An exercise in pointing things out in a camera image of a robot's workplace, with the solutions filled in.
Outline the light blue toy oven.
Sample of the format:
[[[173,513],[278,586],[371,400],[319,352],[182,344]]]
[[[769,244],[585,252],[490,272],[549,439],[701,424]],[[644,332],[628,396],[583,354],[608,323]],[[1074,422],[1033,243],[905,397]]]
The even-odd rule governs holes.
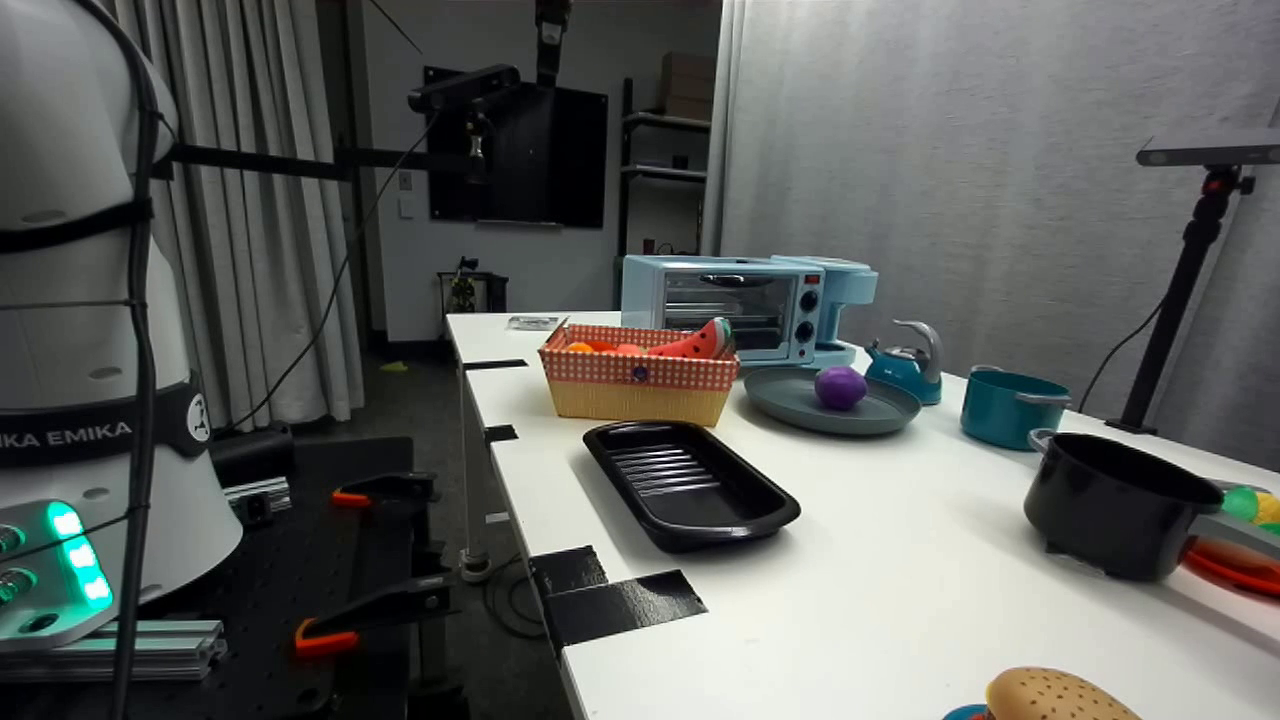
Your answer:
[[[838,338],[841,313],[846,306],[869,305],[876,296],[878,273],[863,263],[837,258],[786,256],[713,258],[685,255],[628,255],[623,259],[621,320],[625,327],[655,327],[657,302],[662,281],[675,272],[748,272],[768,275],[791,275],[795,279],[794,331],[787,357],[774,361],[741,360],[745,366],[828,366],[850,365],[856,347]],[[813,313],[803,313],[800,296],[815,290],[819,301]],[[794,332],[801,322],[812,322],[815,336],[809,343],[797,343]]]

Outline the toy oven door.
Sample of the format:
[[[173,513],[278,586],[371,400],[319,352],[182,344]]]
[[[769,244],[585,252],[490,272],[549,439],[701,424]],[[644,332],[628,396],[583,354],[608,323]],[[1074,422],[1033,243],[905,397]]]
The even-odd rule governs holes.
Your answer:
[[[667,331],[696,331],[716,316],[733,328],[735,347],[742,360],[774,361],[788,356],[794,331],[795,279],[776,281],[759,288],[727,290],[701,283],[703,274],[758,274],[748,272],[675,272],[662,281],[655,304],[655,327]]]

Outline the watermelon slice toy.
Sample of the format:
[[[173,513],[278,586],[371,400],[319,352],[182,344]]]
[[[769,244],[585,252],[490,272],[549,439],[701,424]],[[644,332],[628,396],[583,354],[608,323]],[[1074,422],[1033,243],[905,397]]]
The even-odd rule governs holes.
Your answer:
[[[646,350],[649,356],[724,360],[735,352],[733,328],[723,316],[710,319],[681,340]]]

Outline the purple toy ball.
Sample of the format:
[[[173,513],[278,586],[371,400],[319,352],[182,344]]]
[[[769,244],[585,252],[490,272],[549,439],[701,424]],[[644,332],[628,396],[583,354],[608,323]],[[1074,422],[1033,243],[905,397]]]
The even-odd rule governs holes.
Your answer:
[[[846,413],[867,397],[869,387],[852,366],[828,366],[817,373],[814,392],[823,407]]]

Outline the toy burger bun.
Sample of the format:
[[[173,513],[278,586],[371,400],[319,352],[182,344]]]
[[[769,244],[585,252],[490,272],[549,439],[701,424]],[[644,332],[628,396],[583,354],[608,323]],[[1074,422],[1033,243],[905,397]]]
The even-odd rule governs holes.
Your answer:
[[[1053,667],[1010,667],[986,688],[983,720],[1143,720],[1087,679]]]

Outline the stack of cardboard boxes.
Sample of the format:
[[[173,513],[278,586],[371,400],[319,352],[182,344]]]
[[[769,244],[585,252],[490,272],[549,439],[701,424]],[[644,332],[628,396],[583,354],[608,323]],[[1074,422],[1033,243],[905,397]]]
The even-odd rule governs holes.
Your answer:
[[[713,56],[669,51],[662,58],[658,108],[663,115],[710,122],[716,94]]]

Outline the black shelf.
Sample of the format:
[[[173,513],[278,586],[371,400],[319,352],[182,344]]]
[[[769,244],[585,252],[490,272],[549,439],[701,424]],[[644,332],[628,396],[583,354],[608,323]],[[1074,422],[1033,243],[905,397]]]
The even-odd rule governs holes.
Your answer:
[[[663,129],[687,135],[710,135],[710,122],[686,117],[671,117],[664,108],[640,109],[635,99],[634,77],[622,79],[620,99],[620,187],[614,242],[614,309],[621,309],[623,258],[628,254],[628,214],[631,183],[634,181],[659,181],[681,184],[704,184],[707,173],[677,167],[659,167],[635,161],[634,133],[637,129]]]

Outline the small side table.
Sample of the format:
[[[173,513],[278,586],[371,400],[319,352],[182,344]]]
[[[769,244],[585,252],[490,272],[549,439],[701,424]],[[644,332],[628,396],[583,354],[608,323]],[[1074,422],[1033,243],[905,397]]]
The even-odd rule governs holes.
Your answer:
[[[436,273],[442,319],[451,314],[508,313],[509,278],[479,265],[477,258],[462,256],[454,269]]]

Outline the white curtain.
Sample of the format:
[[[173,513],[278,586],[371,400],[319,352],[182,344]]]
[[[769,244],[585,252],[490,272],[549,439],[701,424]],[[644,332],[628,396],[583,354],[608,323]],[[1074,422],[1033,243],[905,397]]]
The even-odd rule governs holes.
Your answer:
[[[1123,411],[1202,169],[1155,135],[1280,128],[1280,0],[724,0],[704,238],[879,274],[858,343]]]

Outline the black box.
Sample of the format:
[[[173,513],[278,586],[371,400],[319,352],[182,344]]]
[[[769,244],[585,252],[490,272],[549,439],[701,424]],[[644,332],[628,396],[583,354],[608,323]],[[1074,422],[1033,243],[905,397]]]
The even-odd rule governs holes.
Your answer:
[[[223,489],[288,477],[294,469],[294,436],[287,424],[214,439],[209,446]]]

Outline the large black tape patch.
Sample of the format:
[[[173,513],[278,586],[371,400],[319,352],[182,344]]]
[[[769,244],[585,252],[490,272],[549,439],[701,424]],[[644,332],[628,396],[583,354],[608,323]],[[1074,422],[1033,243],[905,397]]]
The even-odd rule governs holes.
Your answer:
[[[590,544],[534,555],[527,574],[557,655],[568,646],[708,612],[682,571],[612,582]]]

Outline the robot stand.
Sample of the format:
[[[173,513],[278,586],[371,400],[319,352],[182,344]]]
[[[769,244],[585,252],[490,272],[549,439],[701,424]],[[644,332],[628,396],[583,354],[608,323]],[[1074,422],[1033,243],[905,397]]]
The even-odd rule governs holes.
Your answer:
[[[342,486],[412,470],[407,437],[301,445],[291,507],[248,529],[205,577],[143,606],[147,620],[219,621],[227,651],[197,680],[133,682],[125,720],[471,720],[447,665],[445,575],[412,615],[371,612],[351,650],[305,659],[294,648],[303,621],[420,577],[439,559],[425,498],[332,502]]]

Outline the teal pot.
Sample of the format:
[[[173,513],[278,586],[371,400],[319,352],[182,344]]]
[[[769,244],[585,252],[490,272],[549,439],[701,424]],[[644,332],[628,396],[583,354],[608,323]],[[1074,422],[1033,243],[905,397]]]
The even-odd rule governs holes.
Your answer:
[[[997,366],[970,369],[960,427],[964,434],[1014,451],[1036,451],[1036,430],[1056,430],[1073,402],[1069,388]]]

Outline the black wall monitor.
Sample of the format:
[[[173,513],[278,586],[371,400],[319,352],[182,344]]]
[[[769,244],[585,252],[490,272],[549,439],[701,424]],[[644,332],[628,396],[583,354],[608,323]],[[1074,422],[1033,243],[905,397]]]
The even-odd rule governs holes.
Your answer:
[[[605,94],[529,81],[477,115],[443,111],[428,123],[428,151],[477,156],[429,172],[431,218],[600,229],[609,118]]]

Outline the short aluminium rail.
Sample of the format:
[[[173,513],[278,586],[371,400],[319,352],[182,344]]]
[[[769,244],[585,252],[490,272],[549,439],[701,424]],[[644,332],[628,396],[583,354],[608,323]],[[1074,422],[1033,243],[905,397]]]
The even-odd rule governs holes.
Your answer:
[[[248,529],[273,524],[276,515],[293,505],[285,477],[230,486],[223,492],[233,514]]]

